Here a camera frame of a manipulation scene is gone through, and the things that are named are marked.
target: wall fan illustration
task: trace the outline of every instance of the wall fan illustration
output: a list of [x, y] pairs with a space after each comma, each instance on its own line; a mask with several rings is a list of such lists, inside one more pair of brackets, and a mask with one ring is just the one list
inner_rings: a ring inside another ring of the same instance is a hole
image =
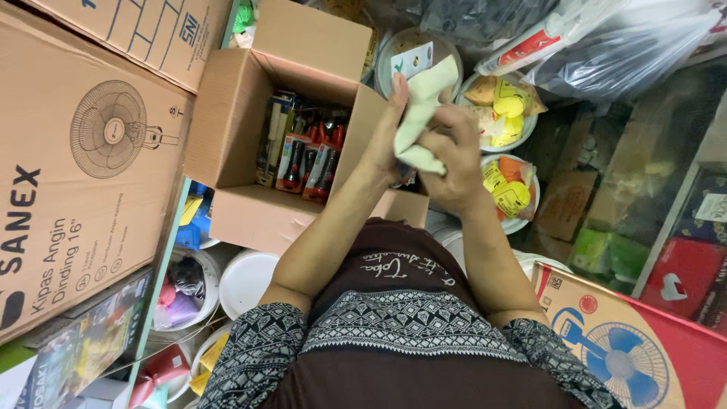
[[[569, 310], [582, 325], [582, 315]], [[566, 318], [558, 332], [565, 341], [583, 345], [581, 361], [621, 403], [651, 409], [662, 402], [669, 388], [669, 370], [664, 355], [646, 334], [622, 322], [607, 322], [583, 335], [581, 325]]]
[[122, 81], [106, 81], [83, 97], [71, 122], [71, 151], [94, 178], [112, 178], [134, 162], [142, 148], [177, 145], [179, 138], [148, 126], [139, 92]]

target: sni logo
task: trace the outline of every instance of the sni logo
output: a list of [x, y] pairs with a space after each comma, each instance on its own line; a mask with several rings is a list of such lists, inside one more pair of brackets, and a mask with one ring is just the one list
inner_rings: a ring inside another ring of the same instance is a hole
[[180, 38], [185, 43], [188, 43], [190, 47], [194, 44], [194, 38], [197, 36], [197, 28], [199, 24], [197, 19], [192, 17], [189, 12], [184, 16], [184, 23], [182, 24], [182, 30], [180, 31]]

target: blue fan illustration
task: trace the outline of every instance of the blue fan illustration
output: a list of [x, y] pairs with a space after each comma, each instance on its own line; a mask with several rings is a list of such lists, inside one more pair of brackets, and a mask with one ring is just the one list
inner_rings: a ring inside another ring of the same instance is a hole
[[560, 335], [571, 344], [581, 344], [581, 361], [616, 398], [629, 408], [651, 409], [662, 402], [669, 388], [669, 370], [664, 355], [642, 331], [622, 322], [606, 322], [583, 335], [583, 316], [575, 309], [566, 318]]

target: hand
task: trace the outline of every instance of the hand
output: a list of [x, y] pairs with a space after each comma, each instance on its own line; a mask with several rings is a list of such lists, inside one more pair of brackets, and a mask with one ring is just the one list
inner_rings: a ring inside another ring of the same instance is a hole
[[460, 216], [483, 206], [494, 206], [492, 195], [482, 185], [480, 137], [474, 116], [466, 108], [450, 104], [437, 108], [433, 120], [449, 128], [451, 137], [425, 132], [417, 142], [447, 168], [443, 177], [419, 173], [429, 196]]
[[366, 167], [377, 180], [383, 180], [387, 186], [398, 182], [395, 171], [394, 137], [409, 100], [409, 86], [406, 77], [401, 73], [394, 74], [392, 79], [394, 90], [389, 96], [389, 104], [381, 116], [379, 124], [369, 141], [369, 146], [361, 157], [360, 165]]

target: wire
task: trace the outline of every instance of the wire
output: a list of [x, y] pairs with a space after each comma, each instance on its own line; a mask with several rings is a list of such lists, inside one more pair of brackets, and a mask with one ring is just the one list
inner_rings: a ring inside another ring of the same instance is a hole
[[[229, 319], [228, 317], [220, 317], [220, 318], [217, 318], [216, 320], [212, 321], [212, 317], [214, 317], [215, 313], [217, 313], [217, 309], [218, 309], [219, 307], [220, 307], [220, 306], [219, 306], [219, 305], [217, 305], [217, 306], [216, 306], [216, 307], [214, 308], [214, 311], [212, 312], [212, 314], [210, 314], [210, 315], [209, 315], [209, 319], [207, 320], [207, 322], [206, 322], [206, 323], [205, 323], [204, 325], [202, 325], [202, 326], [201, 326], [200, 328], [198, 328], [197, 330], [195, 330], [194, 332], [192, 332], [192, 333], [189, 333], [189, 334], [187, 334], [187, 335], [184, 335], [184, 336], [183, 336], [182, 338], [179, 338], [179, 339], [177, 339], [176, 341], [173, 341], [173, 342], [171, 342], [170, 344], [167, 344], [167, 345], [166, 345], [166, 346], [165, 346], [164, 348], [162, 348], [162, 349], [159, 349], [158, 351], [156, 351], [156, 352], [154, 352], [154, 353], [152, 353], [152, 354], [149, 354], [149, 355], [147, 355], [146, 357], [143, 357], [143, 358], [139, 358], [138, 360], [132, 361], [132, 362], [130, 362], [130, 363], [126, 364], [126, 365], [120, 366], [120, 367], [118, 367], [118, 368], [114, 368], [114, 369], [112, 369], [112, 370], [107, 370], [106, 372], [104, 372], [104, 373], [101, 373], [101, 375], [99, 375], [99, 376], [98, 376], [98, 378], [103, 378], [103, 377], [105, 377], [105, 376], [109, 376], [110, 374], [112, 374], [112, 373], [116, 373], [116, 372], [119, 372], [119, 371], [120, 371], [120, 370], [122, 370], [122, 369], [126, 369], [126, 368], [128, 368], [128, 367], [132, 366], [133, 364], [135, 364], [135, 363], [137, 363], [137, 362], [142, 362], [142, 361], [148, 360], [149, 358], [153, 357], [154, 355], [158, 354], [159, 352], [162, 352], [163, 350], [165, 350], [165, 349], [169, 348], [169, 347], [170, 347], [170, 346], [172, 346], [172, 345], [176, 345], [176, 344], [181, 344], [182, 342], [185, 342], [185, 341], [189, 341], [190, 339], [194, 338], [194, 337], [195, 337], [195, 336], [196, 336], [197, 334], [199, 334], [200, 332], [202, 332], [202, 330], [203, 330], [204, 328], [207, 328], [207, 327], [209, 327], [210, 325], [212, 325], [212, 324], [214, 324], [214, 323], [217, 323], [217, 322], [219, 322], [219, 321], [222, 321], [222, 320], [224, 320], [224, 319]], [[149, 340], [147, 340], [147, 344], [148, 344], [148, 343], [150, 343], [150, 342], [153, 342], [153, 343], [155, 343], [155, 344], [165, 344], [165, 343], [164, 343], [163, 341], [149, 341]]]

